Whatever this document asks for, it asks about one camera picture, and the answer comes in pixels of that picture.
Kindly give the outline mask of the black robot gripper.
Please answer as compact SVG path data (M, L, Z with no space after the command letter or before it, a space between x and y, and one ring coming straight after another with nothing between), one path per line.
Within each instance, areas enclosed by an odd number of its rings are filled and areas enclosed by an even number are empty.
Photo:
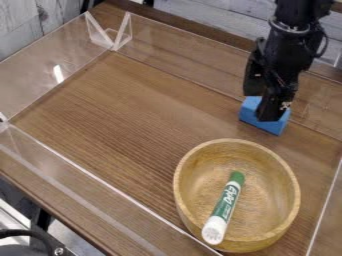
M243 79L243 94L261 96L257 118L278 121L293 104L300 74L328 49L326 31L318 21L304 27L269 20L269 37L259 37L250 54Z

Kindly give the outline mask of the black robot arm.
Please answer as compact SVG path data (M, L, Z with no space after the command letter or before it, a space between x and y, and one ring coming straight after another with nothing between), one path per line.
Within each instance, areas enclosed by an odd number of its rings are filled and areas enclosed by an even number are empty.
M243 94L261 96L257 119L278 121L290 109L300 75L329 46L321 19L334 0L276 0L267 37L255 40L245 71Z

